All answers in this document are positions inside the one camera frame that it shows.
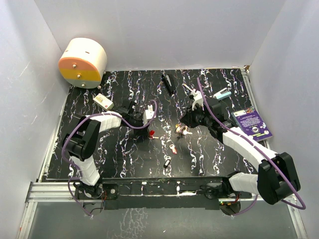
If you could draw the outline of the red key with silver blade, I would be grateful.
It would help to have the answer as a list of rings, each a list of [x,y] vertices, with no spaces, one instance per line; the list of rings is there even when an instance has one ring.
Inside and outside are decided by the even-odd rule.
[[[150,139],[159,139],[159,137],[155,135],[155,131],[154,130],[151,130],[149,132],[149,138]]]

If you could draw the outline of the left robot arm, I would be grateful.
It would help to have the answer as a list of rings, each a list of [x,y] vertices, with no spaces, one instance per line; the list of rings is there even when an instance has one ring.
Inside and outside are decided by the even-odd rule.
[[[96,149],[99,133],[118,127],[129,127],[136,135],[149,135],[148,126],[156,118],[156,101],[143,114],[135,111],[135,103],[88,116],[74,115],[65,133],[62,143],[62,158],[72,164],[79,173],[79,180],[86,185],[85,192],[93,199],[103,193],[98,182],[100,174],[95,166],[93,153]]]

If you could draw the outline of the metal keyring with keys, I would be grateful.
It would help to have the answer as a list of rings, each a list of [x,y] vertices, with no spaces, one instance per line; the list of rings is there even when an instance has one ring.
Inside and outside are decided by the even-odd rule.
[[[182,124],[176,124],[174,132],[175,132],[175,134],[178,135],[178,137],[192,134],[192,132],[190,132],[190,130],[189,130],[189,127],[187,127],[186,125],[182,125]]]

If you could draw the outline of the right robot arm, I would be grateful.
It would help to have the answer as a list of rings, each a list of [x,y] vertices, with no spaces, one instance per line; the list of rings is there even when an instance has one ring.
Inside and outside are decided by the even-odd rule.
[[[223,194],[232,198],[239,192],[253,193],[273,205],[298,192],[301,185],[292,157],[249,139],[233,120],[226,118],[218,100],[211,102],[213,105],[206,106],[202,100],[192,100],[180,122],[189,128],[207,127],[213,138],[238,152],[257,170],[257,174],[228,175],[222,185]]]

